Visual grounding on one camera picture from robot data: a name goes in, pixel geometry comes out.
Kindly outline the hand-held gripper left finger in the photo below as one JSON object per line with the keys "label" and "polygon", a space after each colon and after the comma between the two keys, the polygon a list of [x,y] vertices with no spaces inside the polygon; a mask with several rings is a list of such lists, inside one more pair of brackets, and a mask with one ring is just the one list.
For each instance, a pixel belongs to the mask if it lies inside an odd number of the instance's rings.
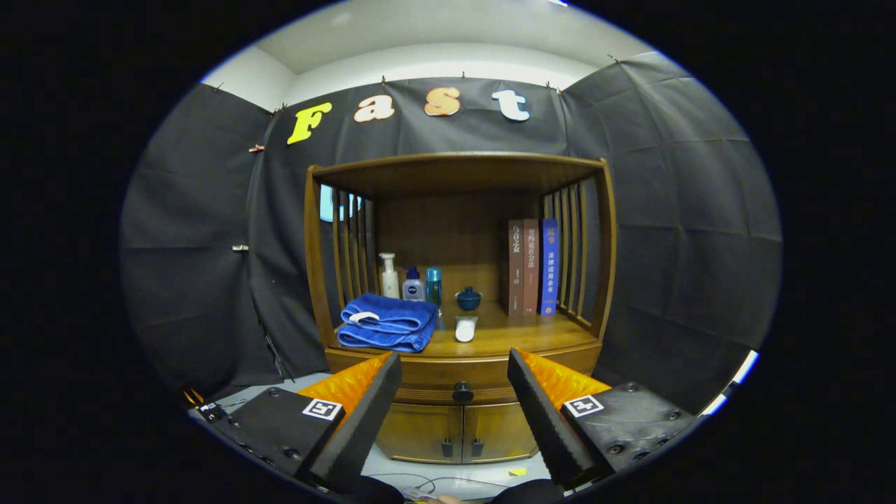
{"label": "hand-held gripper left finger", "polygon": [[401,383],[384,352],[301,391],[270,386],[226,412],[190,393],[204,425],[272,471],[339,494],[354,491]]}

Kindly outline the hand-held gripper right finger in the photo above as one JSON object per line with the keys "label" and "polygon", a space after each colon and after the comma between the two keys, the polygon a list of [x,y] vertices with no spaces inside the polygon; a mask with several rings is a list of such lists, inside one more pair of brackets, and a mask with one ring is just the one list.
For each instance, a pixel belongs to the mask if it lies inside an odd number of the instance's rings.
{"label": "hand-held gripper right finger", "polygon": [[609,386],[518,348],[507,379],[555,484],[573,490],[626,473],[668,449],[698,418],[646,386]]}

